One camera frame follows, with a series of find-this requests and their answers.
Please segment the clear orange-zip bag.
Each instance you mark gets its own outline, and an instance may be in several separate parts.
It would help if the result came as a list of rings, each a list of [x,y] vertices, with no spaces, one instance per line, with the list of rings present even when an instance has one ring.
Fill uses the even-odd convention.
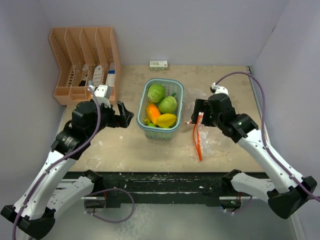
[[[192,123],[192,118],[187,119],[193,113],[195,108],[196,99],[203,99],[207,95],[200,89],[197,88],[188,88],[183,100],[184,115],[185,115],[185,126],[192,126],[192,142],[193,149],[195,151],[195,157],[201,163],[207,159],[213,152],[211,143],[213,138],[210,136],[207,127],[202,124],[204,117],[204,112],[200,111],[197,113],[196,123]]]

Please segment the green custard apple toy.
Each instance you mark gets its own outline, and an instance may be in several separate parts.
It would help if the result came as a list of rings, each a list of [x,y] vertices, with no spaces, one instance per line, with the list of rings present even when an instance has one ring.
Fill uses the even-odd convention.
[[[177,100],[174,96],[165,97],[158,105],[158,110],[162,114],[172,114],[178,106]]]

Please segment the green cabbage toy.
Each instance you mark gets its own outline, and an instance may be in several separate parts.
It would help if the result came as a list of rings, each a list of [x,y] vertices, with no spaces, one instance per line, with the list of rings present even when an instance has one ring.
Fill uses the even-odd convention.
[[[166,89],[161,84],[152,84],[147,92],[147,97],[151,103],[159,103],[162,99],[165,98]]]

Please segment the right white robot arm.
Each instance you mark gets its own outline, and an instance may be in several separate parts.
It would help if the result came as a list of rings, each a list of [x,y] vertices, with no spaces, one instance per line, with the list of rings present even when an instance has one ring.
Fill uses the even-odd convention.
[[[247,114],[237,114],[227,94],[217,93],[207,100],[196,99],[191,122],[217,127],[223,135],[243,148],[267,174],[255,178],[234,169],[222,178],[222,190],[228,196],[246,193],[268,204],[280,218],[288,219],[312,198],[317,182],[291,167],[266,142],[257,123]]]

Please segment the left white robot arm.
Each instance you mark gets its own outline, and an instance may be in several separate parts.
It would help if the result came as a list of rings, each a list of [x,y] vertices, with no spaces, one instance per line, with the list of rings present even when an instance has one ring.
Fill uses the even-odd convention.
[[[77,104],[28,190],[15,204],[6,205],[1,210],[0,214],[13,223],[13,239],[16,238],[16,229],[34,240],[43,239],[58,217],[78,199],[101,194],[103,177],[92,170],[83,172],[58,194],[54,192],[98,132],[105,127],[127,128],[130,125],[134,113],[128,111],[121,101],[117,106],[119,114],[112,106],[96,104],[93,100]]]

